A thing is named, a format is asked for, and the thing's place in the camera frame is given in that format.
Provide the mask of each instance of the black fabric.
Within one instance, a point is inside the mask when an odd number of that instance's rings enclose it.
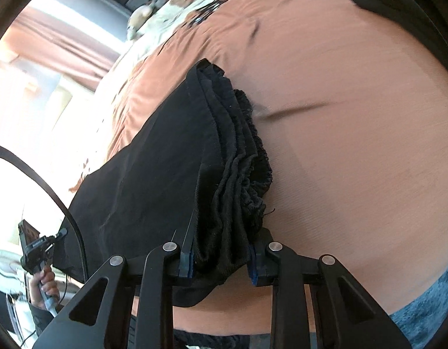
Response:
[[[448,71],[448,27],[442,17],[415,0],[352,0],[359,7],[400,24],[413,34]]]
[[[91,276],[110,256],[147,255],[194,233],[194,284],[174,305],[200,302],[249,259],[262,226],[271,168],[245,94],[207,60],[156,109],[131,144],[88,175],[69,210],[86,245]],[[54,250],[54,266],[81,280],[76,237]]]
[[[49,311],[45,309],[39,309],[38,307],[33,306],[31,303],[28,303],[30,306],[31,316],[33,317],[33,322],[35,323],[35,330],[37,336],[40,336],[41,333],[46,329],[50,322],[54,319]]]
[[[15,333],[12,321],[10,320],[9,310],[7,309],[6,298],[7,295],[0,291],[0,322],[6,330]]]

